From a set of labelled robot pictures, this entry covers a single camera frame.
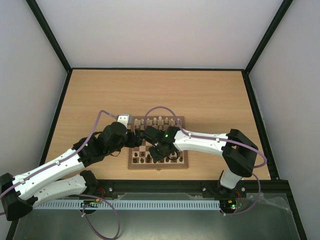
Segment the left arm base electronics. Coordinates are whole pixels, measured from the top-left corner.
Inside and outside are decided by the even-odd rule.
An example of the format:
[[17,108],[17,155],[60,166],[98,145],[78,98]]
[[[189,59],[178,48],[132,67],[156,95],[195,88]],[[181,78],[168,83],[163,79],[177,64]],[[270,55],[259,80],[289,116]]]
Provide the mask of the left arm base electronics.
[[87,200],[84,200],[83,203],[81,203],[81,213],[85,213],[87,215],[93,214],[96,211],[96,208],[98,205],[102,204],[103,202],[100,200],[100,198],[105,198],[106,191],[102,187],[98,187],[92,197],[89,197]]

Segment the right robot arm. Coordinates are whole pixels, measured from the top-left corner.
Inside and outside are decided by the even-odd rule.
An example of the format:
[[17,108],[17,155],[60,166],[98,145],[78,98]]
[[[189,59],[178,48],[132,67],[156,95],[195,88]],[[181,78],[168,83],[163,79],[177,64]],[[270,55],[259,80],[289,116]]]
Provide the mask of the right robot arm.
[[180,151],[196,151],[213,154],[224,159],[227,168],[222,171],[213,192],[221,197],[231,195],[239,181],[253,175],[259,149],[237,129],[229,133],[206,134],[170,126],[166,131],[147,126],[143,139],[150,143],[150,155],[155,161]]

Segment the black aluminium frame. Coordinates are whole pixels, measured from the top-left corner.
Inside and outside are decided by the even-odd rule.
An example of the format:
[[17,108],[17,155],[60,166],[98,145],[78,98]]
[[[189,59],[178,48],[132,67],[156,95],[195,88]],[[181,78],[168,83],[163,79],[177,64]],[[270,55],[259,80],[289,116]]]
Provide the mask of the black aluminium frame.
[[[67,75],[64,81],[64,85],[62,88],[61,95],[59,97],[59,101],[57,104],[57,108],[54,113],[54,117],[52,120],[52,124],[50,126],[50,130],[48,133],[48,137],[44,146],[44,150],[40,159],[40,164],[44,164],[45,157],[48,155],[49,147],[51,145],[54,131],[57,126],[58,118],[63,106],[63,102],[65,100],[65,96],[67,93],[67,89],[70,83],[70,79],[72,73],[75,71],[74,67],[71,67],[67,58],[65,57],[54,33],[52,32],[45,16],[43,15],[41,8],[39,7],[38,3],[35,0],[28,0],[27,4],[32,11],[34,17],[36,18],[37,22],[39,23],[42,31],[46,35],[49,43],[53,47],[56,55],[58,56],[59,60],[61,61]],[[285,14],[287,13],[289,7],[291,6],[292,1],[284,0],[279,9],[277,10],[275,16],[273,17],[270,25],[268,26],[266,32],[264,33],[258,47],[254,51],[253,56],[251,57],[248,65],[246,68],[241,69],[240,72],[242,74],[243,82],[246,88],[248,100],[250,103],[250,107],[252,110],[253,118],[255,121],[255,125],[257,128],[257,132],[259,135],[259,139],[262,143],[262,150],[267,157],[267,167],[268,172],[271,174],[270,180],[262,180],[260,184],[262,186],[262,191],[265,193],[283,193],[286,194],[288,204],[290,209],[292,210],[292,216],[294,220],[294,225],[296,227],[298,236],[301,240],[305,240],[307,238],[294,197],[290,187],[288,180],[283,180],[280,178],[278,173],[278,169],[276,166],[276,162],[271,150],[270,142],[267,137],[267,132],[265,126],[263,126],[263,118],[261,111],[258,108],[258,100],[254,95],[254,88],[252,86],[249,74],[254,68],[255,64],[257,63],[259,57],[263,53],[263,50],[269,43],[272,35],[276,31],[277,27],[281,23],[282,19],[284,18]],[[201,184],[201,180],[112,180],[112,183],[116,185],[117,190],[124,189],[127,187],[130,190],[142,190],[144,193],[168,193],[169,191],[179,190],[182,193],[190,193],[192,189],[196,192],[199,192],[198,186]]]

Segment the dark pieces front row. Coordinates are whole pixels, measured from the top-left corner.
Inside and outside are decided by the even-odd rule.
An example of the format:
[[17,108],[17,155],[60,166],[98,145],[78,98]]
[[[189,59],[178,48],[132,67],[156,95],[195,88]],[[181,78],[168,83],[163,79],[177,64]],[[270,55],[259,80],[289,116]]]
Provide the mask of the dark pieces front row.
[[169,159],[165,158],[160,161],[154,161],[152,158],[140,158],[140,157],[135,157],[132,159],[131,163],[132,164],[185,164],[188,162],[187,158],[184,157],[179,157],[178,159]]

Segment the white queen chess piece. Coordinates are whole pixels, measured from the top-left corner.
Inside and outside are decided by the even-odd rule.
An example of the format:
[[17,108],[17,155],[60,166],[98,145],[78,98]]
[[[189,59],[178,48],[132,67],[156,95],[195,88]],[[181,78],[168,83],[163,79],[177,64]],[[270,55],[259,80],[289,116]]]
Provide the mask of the white queen chess piece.
[[159,124],[159,125],[162,125],[162,124],[163,124],[162,116],[159,116],[159,117],[158,117],[158,124]]

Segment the dark pieces row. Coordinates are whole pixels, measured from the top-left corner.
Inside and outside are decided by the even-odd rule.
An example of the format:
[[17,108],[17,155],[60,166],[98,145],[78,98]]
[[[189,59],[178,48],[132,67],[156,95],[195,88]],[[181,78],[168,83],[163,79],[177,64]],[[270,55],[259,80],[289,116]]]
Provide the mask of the dark pieces row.
[[[148,156],[151,156],[149,151],[133,151],[132,157],[133,158],[147,158]],[[170,154],[169,158],[174,159],[174,158],[179,158],[183,156],[183,152],[173,152]]]
[[169,159],[165,158],[160,161],[154,161],[152,158],[140,158],[140,157],[135,157],[132,159],[131,163],[132,164],[185,164],[188,162],[187,158],[184,157],[179,157],[178,159]]

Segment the dark pieces back row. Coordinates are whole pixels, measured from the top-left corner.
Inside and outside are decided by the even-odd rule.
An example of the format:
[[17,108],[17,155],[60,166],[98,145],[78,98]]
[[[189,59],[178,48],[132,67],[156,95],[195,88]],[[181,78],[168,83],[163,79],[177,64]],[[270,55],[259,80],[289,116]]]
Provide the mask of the dark pieces back row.
[[[133,158],[147,158],[148,156],[151,156],[149,151],[133,151],[132,157]],[[183,152],[173,152],[170,154],[169,158],[174,159],[174,158],[179,158],[183,156]]]

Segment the wooden chess board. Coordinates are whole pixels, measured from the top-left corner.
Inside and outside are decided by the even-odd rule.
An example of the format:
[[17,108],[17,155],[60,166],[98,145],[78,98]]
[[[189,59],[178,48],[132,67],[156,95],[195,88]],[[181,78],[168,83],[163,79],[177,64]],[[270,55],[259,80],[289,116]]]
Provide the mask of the wooden chess board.
[[[172,116],[149,116],[144,120],[143,116],[134,116],[133,123],[130,125],[132,131],[144,130],[144,124],[153,126],[158,130],[167,130],[168,127],[177,127],[181,124],[185,126],[185,117],[178,116],[175,120]],[[130,170],[151,170],[151,169],[188,169],[189,159],[186,150],[173,152],[161,160],[152,158],[149,148],[152,145],[145,140],[142,141],[141,146],[130,148],[128,152],[128,169]]]

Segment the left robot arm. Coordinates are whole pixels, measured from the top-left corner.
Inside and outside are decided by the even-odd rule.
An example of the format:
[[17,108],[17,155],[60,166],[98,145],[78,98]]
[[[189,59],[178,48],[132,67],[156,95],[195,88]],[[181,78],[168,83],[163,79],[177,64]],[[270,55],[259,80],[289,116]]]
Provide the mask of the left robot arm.
[[15,221],[44,202],[94,192],[96,178],[85,168],[124,147],[135,148],[141,142],[139,130],[129,130],[123,123],[115,121],[33,170],[17,175],[3,174],[0,177],[2,214],[7,221]]

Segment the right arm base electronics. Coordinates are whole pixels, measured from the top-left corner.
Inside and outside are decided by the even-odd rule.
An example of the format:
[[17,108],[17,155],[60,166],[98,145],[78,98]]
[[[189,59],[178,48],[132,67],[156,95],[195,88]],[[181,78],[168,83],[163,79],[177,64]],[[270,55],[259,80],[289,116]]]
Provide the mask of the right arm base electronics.
[[245,192],[235,191],[235,195],[230,199],[223,199],[219,201],[220,213],[224,216],[232,216],[244,210],[245,199],[247,195]]

